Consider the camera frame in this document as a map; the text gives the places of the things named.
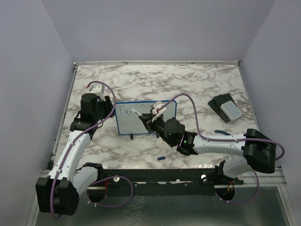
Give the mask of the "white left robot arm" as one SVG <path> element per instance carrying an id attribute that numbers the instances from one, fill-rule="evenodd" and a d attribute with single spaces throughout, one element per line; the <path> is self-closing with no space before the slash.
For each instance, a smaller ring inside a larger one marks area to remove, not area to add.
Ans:
<path id="1" fill-rule="evenodd" d="M 80 101 L 80 111 L 70 126 L 67 144 L 52 170 L 45 178 L 38 178 L 35 188 L 39 210 L 51 213 L 54 219 L 72 216 L 79 197 L 92 184 L 103 182 L 103 167 L 99 163 L 85 163 L 76 171 L 81 156 L 98 129 L 98 123 L 114 116 L 109 96 L 86 93 Z"/>

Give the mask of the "white whiteboard marker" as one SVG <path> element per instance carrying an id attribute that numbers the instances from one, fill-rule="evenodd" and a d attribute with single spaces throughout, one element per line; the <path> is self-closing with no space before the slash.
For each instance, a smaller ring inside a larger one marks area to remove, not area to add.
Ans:
<path id="1" fill-rule="evenodd" d="M 137 114 L 138 116 L 142 116 L 142 114 L 141 113 L 139 113 L 138 111 L 136 111 L 135 109 L 130 109 L 132 112 L 134 112 L 135 114 Z"/>

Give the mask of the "blue framed small whiteboard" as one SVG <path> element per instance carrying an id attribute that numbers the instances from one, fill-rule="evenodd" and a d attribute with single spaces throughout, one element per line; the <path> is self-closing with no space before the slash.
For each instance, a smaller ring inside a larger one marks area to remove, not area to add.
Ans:
<path id="1" fill-rule="evenodd" d="M 135 101 L 135 102 L 117 102 L 115 106 L 115 116 L 118 132 L 121 135 L 145 135 L 148 131 L 144 127 L 138 115 L 139 113 L 150 113 L 152 106 L 157 101 Z"/>

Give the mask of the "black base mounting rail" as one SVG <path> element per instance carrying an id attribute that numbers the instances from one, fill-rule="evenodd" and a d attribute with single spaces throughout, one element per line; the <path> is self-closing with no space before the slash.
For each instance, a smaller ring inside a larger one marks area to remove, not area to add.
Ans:
<path id="1" fill-rule="evenodd" d="M 119 181 L 108 179 L 89 185 L 91 196 L 169 196 L 215 195 L 215 186 L 242 185 L 237 178 L 224 176 L 218 167 L 214 169 L 97 169 L 96 180 L 117 176 Z"/>

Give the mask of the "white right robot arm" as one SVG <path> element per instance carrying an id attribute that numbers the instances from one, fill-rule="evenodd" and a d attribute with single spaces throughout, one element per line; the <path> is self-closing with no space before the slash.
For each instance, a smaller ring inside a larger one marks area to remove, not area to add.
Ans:
<path id="1" fill-rule="evenodd" d="M 156 133 L 183 155 L 227 155 L 229 158 L 216 172 L 216 179 L 221 184 L 252 170 L 265 174 L 275 172 L 276 145 L 255 129 L 247 129 L 239 135 L 201 137 L 196 132 L 186 131 L 176 118 L 165 121 L 163 116 L 156 117 L 151 113 L 143 113 L 138 118 L 149 133 Z"/>

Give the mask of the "aluminium table edge frame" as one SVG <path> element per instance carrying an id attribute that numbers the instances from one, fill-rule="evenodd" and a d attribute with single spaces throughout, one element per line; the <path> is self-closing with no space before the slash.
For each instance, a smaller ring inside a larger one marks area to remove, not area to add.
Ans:
<path id="1" fill-rule="evenodd" d="M 224 62 L 84 62 L 76 63 L 69 87 L 65 113 L 55 142 L 53 160 L 57 161 L 66 144 L 71 117 L 79 109 L 78 100 L 93 80 L 104 79 L 120 101 L 153 100 L 173 97 L 180 92 L 190 94 L 198 105 L 200 127 L 212 133 L 221 129 L 230 133 L 258 127 L 252 104 L 247 96 L 237 61 Z M 208 105 L 213 97 L 229 93 L 242 116 L 225 123 Z M 221 157 L 206 155 L 192 159 L 183 157 L 162 142 L 144 137 L 144 149 L 133 150 L 129 137 L 117 133 L 115 120 L 105 125 L 109 133 L 103 139 L 97 133 L 84 152 L 81 163 L 98 160 L 112 169 L 195 169 L 210 168 Z M 253 173 L 245 176 L 246 185 L 237 188 L 234 205 L 222 203 L 217 197 L 200 195 L 137 196 L 120 208 L 93 207 L 81 197 L 73 216 L 52 219 L 33 204 L 30 226 L 295 226 L 297 225 L 281 169 L 272 176 L 259 175 L 261 188 L 250 203 L 239 202 L 255 192 Z"/>

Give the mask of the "black eraser with grey pad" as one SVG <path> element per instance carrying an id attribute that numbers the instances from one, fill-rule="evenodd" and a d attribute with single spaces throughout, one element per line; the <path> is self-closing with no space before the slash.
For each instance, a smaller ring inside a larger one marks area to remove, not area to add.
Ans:
<path id="1" fill-rule="evenodd" d="M 225 123 L 235 121 L 243 115 L 229 93 L 213 97 L 208 105 Z"/>

